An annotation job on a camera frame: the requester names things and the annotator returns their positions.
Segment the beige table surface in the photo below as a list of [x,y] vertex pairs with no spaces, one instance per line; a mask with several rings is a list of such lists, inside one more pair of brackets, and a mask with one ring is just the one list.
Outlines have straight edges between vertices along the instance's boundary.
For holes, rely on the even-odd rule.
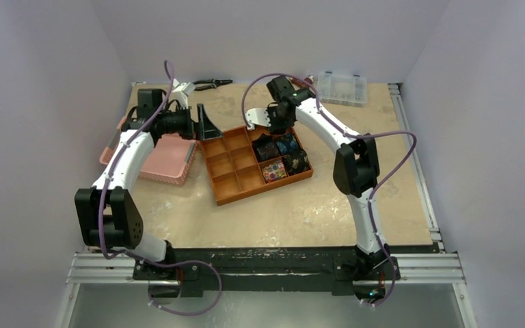
[[[136,85],[128,108],[136,105]],[[246,85],[225,85],[193,92],[189,103],[204,103],[211,121],[221,130],[243,125],[240,104]],[[255,85],[246,109],[272,101],[264,84]],[[386,84],[369,84],[368,104],[362,108],[324,104],[337,118],[360,133],[399,129]],[[204,157],[197,151],[186,183],[181,186],[139,178],[133,198],[144,229],[167,238],[175,247],[278,247],[354,245],[355,228],[347,198],[332,180],[334,155],[308,128],[295,130],[313,177],[260,195],[216,206]],[[381,177],[405,154],[401,136],[378,139]],[[422,202],[411,164],[404,165],[377,193],[384,234],[390,245],[429,245]]]

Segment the black pliers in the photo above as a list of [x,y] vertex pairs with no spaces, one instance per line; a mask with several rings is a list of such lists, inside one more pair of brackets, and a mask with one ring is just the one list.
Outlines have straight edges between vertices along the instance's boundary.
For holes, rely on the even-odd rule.
[[194,85],[197,85],[194,91],[204,91],[208,89],[216,89],[217,87],[221,85],[231,84],[232,80],[208,79],[208,80],[197,80],[197,81],[194,81],[193,83]]

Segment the wooden organizer box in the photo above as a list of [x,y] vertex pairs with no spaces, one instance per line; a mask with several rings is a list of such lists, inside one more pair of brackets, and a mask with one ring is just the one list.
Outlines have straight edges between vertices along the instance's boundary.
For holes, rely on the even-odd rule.
[[[310,169],[307,171],[277,181],[265,182],[262,168],[281,159],[282,156],[260,163],[256,160],[252,142],[263,133],[269,134],[265,128],[257,127],[248,131],[242,126],[224,131],[222,138],[200,143],[218,206],[289,185],[313,175],[313,167],[309,163]],[[299,147],[303,149],[295,130],[290,128],[286,134],[288,133],[295,136]]]

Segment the pink plastic tray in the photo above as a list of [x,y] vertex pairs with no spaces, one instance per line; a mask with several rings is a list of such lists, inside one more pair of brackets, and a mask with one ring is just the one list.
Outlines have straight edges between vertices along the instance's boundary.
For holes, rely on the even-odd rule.
[[[107,165],[116,151],[120,140],[119,126],[122,125],[123,120],[122,118],[118,130],[103,150],[100,163]],[[188,177],[190,165],[194,162],[195,153],[196,141],[184,140],[178,135],[164,135],[144,162],[139,176],[173,185],[183,185]]]

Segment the white wall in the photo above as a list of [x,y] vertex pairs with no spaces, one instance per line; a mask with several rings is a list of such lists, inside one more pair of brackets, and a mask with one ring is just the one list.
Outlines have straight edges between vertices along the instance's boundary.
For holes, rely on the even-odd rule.
[[525,327],[525,1],[450,1],[402,93],[481,327]]
[[333,70],[400,82],[448,0],[92,0],[134,81]]
[[0,327],[52,326],[129,89],[89,1],[0,1]]

